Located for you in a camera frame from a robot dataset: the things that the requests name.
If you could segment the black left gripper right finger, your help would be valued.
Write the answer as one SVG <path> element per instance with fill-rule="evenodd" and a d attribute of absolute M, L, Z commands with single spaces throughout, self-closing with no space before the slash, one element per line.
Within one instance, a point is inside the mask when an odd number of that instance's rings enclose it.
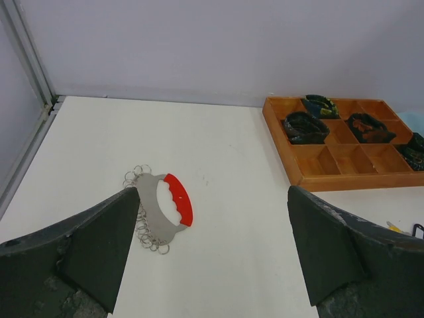
<path fill-rule="evenodd" d="M 422 317 L 423 240 L 339 209 L 299 186 L 288 213 L 320 317 Z"/>

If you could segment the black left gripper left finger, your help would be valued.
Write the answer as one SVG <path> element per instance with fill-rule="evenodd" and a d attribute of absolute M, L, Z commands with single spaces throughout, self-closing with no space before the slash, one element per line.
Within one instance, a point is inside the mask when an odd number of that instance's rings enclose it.
<path fill-rule="evenodd" d="M 140 197 L 130 187 L 1 244 L 2 317 L 107 317 L 114 311 Z"/>

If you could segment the metal key organizer red handle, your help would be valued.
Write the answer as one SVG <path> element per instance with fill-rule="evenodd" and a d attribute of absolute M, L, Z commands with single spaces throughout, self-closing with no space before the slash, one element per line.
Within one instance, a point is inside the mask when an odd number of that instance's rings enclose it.
<path fill-rule="evenodd" d="M 154 174 L 146 164 L 129 170 L 123 187 L 135 188 L 140 199 L 135 237 L 143 248 L 166 255 L 176 235 L 193 225 L 193 207 L 185 187 L 175 175 Z"/>

